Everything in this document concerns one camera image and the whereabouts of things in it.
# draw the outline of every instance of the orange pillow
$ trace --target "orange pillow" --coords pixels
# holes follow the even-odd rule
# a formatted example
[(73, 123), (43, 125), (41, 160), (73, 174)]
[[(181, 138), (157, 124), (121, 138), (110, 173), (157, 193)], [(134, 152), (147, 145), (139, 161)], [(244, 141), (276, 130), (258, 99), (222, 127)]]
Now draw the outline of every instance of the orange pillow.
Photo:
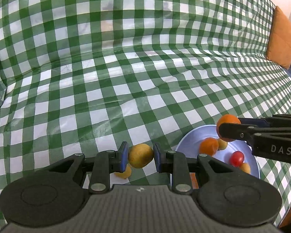
[(291, 22), (278, 6), (274, 12), (266, 59), (286, 69), (291, 65)]

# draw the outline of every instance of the orange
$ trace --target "orange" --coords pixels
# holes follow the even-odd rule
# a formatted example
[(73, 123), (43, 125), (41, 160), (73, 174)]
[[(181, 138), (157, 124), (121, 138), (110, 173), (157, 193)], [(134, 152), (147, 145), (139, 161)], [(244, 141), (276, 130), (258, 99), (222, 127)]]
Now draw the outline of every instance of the orange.
[(190, 176), (191, 176), (191, 182), (192, 182), (192, 187), (193, 189), (198, 189), (198, 183), (195, 177), (195, 173), (194, 172), (190, 172)]
[(232, 142), (234, 141), (235, 139), (229, 139), (229, 138), (225, 138), (225, 137), (221, 137), (221, 135), (219, 134), (219, 126), (222, 124), (222, 123), (238, 123), (240, 124), (240, 120), (236, 117), (236, 116), (233, 116), (233, 115), (230, 115), (230, 114), (226, 114), (224, 116), (222, 116), (219, 121), (217, 122), (217, 134), (219, 136), (219, 138), (221, 138), (223, 141), (225, 142)]
[(199, 154), (204, 153), (213, 156), (219, 148), (219, 142), (213, 137), (207, 137), (199, 145)]

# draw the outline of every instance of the yellow potato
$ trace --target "yellow potato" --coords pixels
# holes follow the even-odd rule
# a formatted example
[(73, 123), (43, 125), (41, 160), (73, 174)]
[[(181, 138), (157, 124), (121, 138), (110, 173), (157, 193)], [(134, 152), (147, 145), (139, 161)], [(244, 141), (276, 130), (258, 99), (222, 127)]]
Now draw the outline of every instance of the yellow potato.
[(154, 157), (154, 152), (150, 146), (144, 143), (136, 144), (130, 148), (128, 161), (134, 168), (143, 168), (149, 164)]
[(132, 175), (132, 169), (129, 165), (126, 166), (126, 170), (123, 173), (115, 172), (115, 176), (120, 177), (122, 179), (127, 179), (130, 175)]
[(239, 167), (242, 171), (251, 174), (251, 169), (248, 163), (242, 163)]
[(223, 141), (221, 138), (218, 138), (218, 143), (219, 143), (219, 150), (225, 150), (227, 147), (227, 142)]

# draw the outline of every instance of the cherry tomato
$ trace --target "cherry tomato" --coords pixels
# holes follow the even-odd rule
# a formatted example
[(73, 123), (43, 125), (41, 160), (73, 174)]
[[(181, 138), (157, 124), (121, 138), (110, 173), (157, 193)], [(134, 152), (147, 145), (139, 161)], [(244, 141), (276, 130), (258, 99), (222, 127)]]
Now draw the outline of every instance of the cherry tomato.
[(238, 167), (244, 162), (244, 154), (240, 151), (233, 152), (230, 157), (230, 164), (232, 166)]

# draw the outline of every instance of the metal screw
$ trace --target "metal screw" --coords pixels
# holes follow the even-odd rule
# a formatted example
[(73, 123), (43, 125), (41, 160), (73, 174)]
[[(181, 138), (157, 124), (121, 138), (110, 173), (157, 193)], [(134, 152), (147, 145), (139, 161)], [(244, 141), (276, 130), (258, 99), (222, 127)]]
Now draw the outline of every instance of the metal screw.
[(179, 191), (179, 192), (187, 192), (187, 191), (190, 191), (191, 190), (191, 187), (187, 184), (179, 184), (176, 186), (176, 189)]
[(97, 191), (97, 192), (103, 191), (106, 189), (106, 185), (102, 184), (102, 183), (95, 183), (95, 184), (91, 185), (91, 189), (93, 191)]

